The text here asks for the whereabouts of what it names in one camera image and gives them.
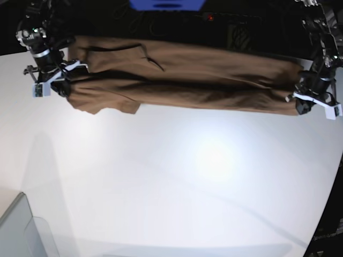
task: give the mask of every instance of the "white table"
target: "white table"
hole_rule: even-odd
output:
[[[302,257],[343,152],[343,119],[31,97],[0,57],[0,186],[23,190],[61,256]],[[343,73],[338,75],[343,101]]]

